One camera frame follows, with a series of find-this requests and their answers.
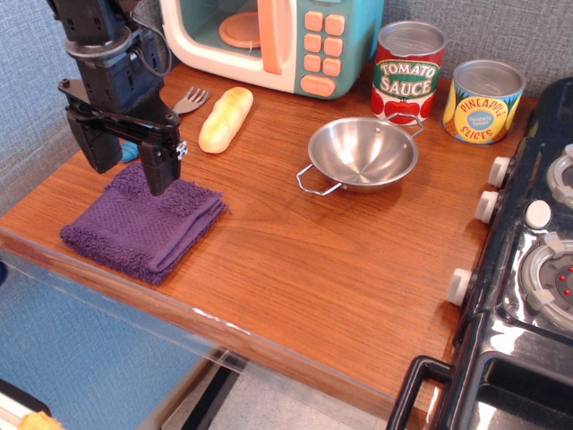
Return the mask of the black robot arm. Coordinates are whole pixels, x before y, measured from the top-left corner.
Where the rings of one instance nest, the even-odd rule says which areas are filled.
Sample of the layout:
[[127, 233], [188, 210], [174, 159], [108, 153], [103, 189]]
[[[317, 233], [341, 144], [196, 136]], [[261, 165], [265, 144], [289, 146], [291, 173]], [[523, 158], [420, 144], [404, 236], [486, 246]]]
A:
[[160, 58], [162, 32], [135, 13], [134, 1], [51, 1], [64, 46], [80, 71], [58, 89], [66, 116], [91, 167], [105, 173], [133, 142], [150, 191], [160, 195], [179, 178], [186, 153], [180, 118], [160, 97], [170, 62]]

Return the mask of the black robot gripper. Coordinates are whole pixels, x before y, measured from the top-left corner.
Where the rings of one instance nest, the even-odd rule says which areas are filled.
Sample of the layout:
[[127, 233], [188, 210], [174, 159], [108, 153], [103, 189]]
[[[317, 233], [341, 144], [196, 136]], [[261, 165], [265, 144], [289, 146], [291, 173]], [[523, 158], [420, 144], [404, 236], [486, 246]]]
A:
[[63, 79], [66, 116], [86, 160], [98, 173], [122, 159], [121, 139], [139, 147], [150, 192], [159, 196], [180, 178], [179, 116], [160, 97], [166, 72], [154, 33], [120, 33], [109, 40], [67, 39], [81, 77]]

